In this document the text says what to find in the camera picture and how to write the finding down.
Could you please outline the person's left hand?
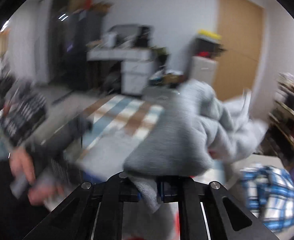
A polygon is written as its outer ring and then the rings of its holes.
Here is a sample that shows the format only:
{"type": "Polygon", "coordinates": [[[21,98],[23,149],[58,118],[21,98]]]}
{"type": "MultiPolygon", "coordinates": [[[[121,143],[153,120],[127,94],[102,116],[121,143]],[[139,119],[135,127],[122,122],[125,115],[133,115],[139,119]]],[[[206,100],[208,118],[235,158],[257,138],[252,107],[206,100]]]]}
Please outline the person's left hand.
{"type": "MultiPolygon", "coordinates": [[[[24,148],[14,150],[9,158],[12,175],[17,177],[24,174],[30,184],[34,184],[35,172],[31,156],[24,148]]],[[[56,194],[63,195],[63,187],[59,184],[39,183],[28,191],[28,199],[32,205],[42,205],[48,198],[56,194]]]]}

